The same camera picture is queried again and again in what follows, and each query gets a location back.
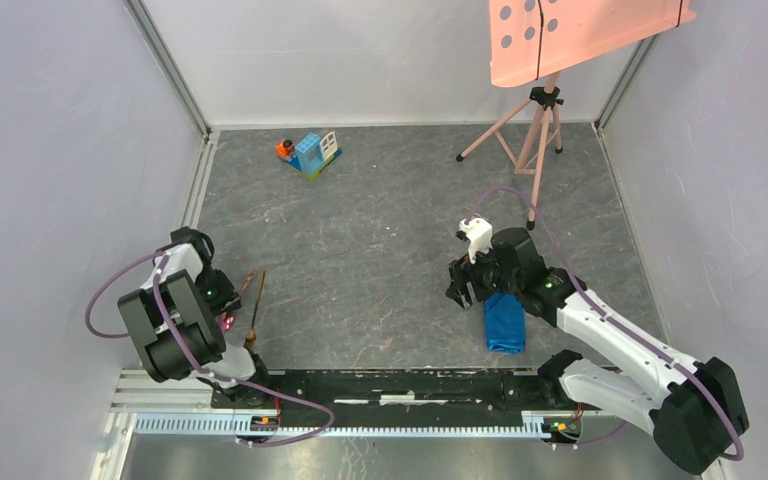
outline blue folded cloth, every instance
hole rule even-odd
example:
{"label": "blue folded cloth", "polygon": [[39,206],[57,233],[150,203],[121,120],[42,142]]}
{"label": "blue folded cloth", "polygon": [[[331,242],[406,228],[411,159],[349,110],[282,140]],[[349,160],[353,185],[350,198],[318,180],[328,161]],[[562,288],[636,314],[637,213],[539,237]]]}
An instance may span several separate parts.
{"label": "blue folded cloth", "polygon": [[484,334],[491,352],[525,350],[525,311],[516,297],[496,293],[484,301]]}

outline pink board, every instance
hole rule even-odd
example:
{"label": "pink board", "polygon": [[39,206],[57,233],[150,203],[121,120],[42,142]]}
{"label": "pink board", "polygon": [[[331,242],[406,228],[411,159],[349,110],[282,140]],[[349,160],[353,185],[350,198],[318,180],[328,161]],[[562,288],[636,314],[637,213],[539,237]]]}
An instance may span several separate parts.
{"label": "pink board", "polygon": [[690,0],[489,2],[490,81],[498,87],[517,87],[696,17]]}

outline wall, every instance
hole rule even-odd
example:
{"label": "wall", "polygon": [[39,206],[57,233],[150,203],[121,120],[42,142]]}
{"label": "wall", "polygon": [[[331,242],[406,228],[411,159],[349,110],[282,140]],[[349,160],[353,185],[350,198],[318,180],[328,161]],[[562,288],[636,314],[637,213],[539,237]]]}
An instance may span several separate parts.
{"label": "wall", "polygon": [[168,238],[199,141],[121,2],[0,2],[0,479],[89,474],[136,355],[84,306]]}
{"label": "wall", "polygon": [[768,478],[768,4],[697,0],[607,127],[677,347],[736,370],[750,418],[735,478]]}
{"label": "wall", "polygon": [[[145,3],[214,125],[493,122],[530,88],[490,85],[486,1]],[[630,53],[561,75],[564,117],[596,118]]]}

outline colorful toy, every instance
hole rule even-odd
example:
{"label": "colorful toy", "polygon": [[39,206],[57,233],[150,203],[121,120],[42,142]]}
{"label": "colorful toy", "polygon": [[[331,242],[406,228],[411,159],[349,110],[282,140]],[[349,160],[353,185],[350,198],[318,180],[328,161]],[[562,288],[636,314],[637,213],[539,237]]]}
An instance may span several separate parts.
{"label": "colorful toy", "polygon": [[337,145],[337,135],[329,132],[322,139],[315,133],[308,133],[298,145],[282,139],[275,145],[275,153],[309,180],[314,180],[343,151]]}

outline robotic arm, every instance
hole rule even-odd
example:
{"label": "robotic arm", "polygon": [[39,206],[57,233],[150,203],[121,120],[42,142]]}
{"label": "robotic arm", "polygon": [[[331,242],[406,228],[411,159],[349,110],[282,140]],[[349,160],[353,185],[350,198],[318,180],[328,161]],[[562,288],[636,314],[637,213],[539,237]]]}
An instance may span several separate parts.
{"label": "robotic arm", "polygon": [[[701,363],[660,342],[576,279],[578,291],[566,270],[545,265],[525,228],[493,235],[487,221],[475,218],[462,221],[456,236],[470,245],[467,255],[449,265],[447,297],[466,308],[497,292],[513,294],[526,313],[581,339],[622,371],[605,370],[564,350],[538,370],[550,400],[587,403],[634,424],[674,463],[696,474],[732,441],[713,407],[679,368],[713,394],[738,435],[749,427],[737,379],[727,364],[716,357]],[[597,313],[594,305],[603,312]],[[642,342],[665,355],[656,355]]]}

